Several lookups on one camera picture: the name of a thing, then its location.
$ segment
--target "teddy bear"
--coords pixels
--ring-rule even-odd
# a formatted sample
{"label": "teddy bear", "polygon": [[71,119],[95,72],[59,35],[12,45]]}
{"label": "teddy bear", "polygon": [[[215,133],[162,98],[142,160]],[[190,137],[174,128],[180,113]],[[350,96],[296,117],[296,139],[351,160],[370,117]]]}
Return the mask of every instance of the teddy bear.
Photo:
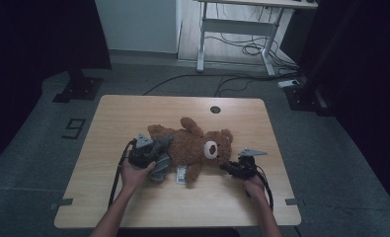
{"label": "teddy bear", "polygon": [[168,148],[170,165],[186,166],[185,181],[190,185],[197,180],[202,165],[219,167],[231,158],[233,136],[229,129],[203,133],[191,118],[181,118],[180,123],[184,129],[153,124],[148,126],[148,132],[153,139],[174,137]]}

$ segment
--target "teddy bear ear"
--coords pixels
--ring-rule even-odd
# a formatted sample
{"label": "teddy bear ear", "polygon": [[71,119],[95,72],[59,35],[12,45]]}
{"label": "teddy bear ear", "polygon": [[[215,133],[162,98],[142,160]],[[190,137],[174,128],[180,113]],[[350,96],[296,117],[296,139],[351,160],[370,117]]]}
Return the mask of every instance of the teddy bear ear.
{"label": "teddy bear ear", "polygon": [[227,136],[227,137],[229,138],[229,141],[232,142],[232,140],[234,139],[234,137],[232,136],[232,133],[231,133],[230,130],[228,130],[228,129],[222,129],[221,132],[222,132],[222,135]]}

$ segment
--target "teddy bear leg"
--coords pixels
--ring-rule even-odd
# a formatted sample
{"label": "teddy bear leg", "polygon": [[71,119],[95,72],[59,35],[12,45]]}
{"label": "teddy bear leg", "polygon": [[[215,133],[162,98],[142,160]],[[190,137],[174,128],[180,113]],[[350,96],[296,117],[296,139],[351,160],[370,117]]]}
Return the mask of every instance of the teddy bear leg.
{"label": "teddy bear leg", "polygon": [[180,119],[180,123],[182,124],[182,127],[191,134],[198,137],[203,136],[203,130],[197,125],[197,123],[195,123],[193,119],[184,117]]}
{"label": "teddy bear leg", "polygon": [[148,132],[151,135],[151,137],[162,136],[162,135],[166,134],[168,132],[168,130],[169,130],[168,128],[165,128],[164,126],[162,126],[160,124],[148,126]]}
{"label": "teddy bear leg", "polygon": [[200,170],[201,164],[196,163],[188,166],[185,174],[186,184],[192,184],[194,181],[196,181],[198,175],[200,174]]}

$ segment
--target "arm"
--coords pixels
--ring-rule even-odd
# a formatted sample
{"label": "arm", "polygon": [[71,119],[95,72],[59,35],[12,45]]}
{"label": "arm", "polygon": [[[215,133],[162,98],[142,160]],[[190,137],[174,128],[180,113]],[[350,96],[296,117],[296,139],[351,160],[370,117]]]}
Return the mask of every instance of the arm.
{"label": "arm", "polygon": [[255,176],[251,180],[241,180],[240,182],[243,184],[244,188],[250,194],[253,202],[257,206],[262,236],[281,236],[281,232],[275,222],[271,207],[269,206],[266,198],[265,186],[259,177]]}
{"label": "arm", "polygon": [[137,170],[128,163],[127,159],[124,160],[123,167],[120,171],[122,183],[121,191],[93,230],[91,234],[92,237],[117,235],[121,219],[123,218],[124,211],[126,210],[130,198],[142,183],[145,176],[148,175],[154,167],[155,162],[152,162],[146,169]]}

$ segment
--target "human hand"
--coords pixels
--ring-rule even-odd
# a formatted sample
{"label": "human hand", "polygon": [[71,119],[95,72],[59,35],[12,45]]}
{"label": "human hand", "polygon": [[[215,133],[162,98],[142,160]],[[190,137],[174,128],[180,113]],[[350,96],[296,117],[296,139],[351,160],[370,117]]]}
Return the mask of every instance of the human hand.
{"label": "human hand", "polygon": [[151,162],[145,169],[138,169],[129,164],[128,160],[125,159],[120,170],[121,189],[133,193],[154,167],[155,161]]}
{"label": "human hand", "polygon": [[237,180],[244,189],[250,194],[253,199],[263,199],[266,198],[266,188],[260,178],[256,175],[250,180],[242,180],[234,178]]}

